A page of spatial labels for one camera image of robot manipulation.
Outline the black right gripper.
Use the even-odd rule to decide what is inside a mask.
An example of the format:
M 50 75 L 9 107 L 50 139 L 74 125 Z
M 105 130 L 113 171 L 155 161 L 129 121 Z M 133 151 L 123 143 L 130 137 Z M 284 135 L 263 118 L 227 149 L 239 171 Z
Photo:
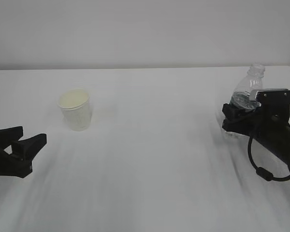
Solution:
M 233 104 L 222 107 L 225 115 L 223 129 L 242 135 L 253 135 L 262 145 L 290 145 L 290 109 L 258 108 L 246 112 Z

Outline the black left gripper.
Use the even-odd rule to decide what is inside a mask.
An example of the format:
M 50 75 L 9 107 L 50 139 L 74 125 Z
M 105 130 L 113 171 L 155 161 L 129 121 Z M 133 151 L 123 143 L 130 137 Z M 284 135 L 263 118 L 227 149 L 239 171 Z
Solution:
M 14 176 L 25 178 L 32 173 L 32 160 L 46 145 L 45 133 L 18 141 L 23 137 L 23 127 L 0 130 L 0 176 Z M 11 153 L 7 153 L 1 145 L 11 147 Z

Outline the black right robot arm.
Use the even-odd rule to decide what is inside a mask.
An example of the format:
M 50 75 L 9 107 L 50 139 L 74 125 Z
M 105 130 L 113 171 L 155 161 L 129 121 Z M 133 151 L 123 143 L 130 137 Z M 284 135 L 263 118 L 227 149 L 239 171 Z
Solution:
M 230 103 L 223 104 L 225 115 L 222 128 L 249 137 L 247 145 L 248 158 L 256 174 L 266 181 L 285 182 L 285 177 L 275 177 L 263 167 L 257 166 L 252 156 L 252 142 L 255 140 L 277 158 L 283 161 L 290 172 L 290 105 L 264 104 L 257 109 L 246 112 Z

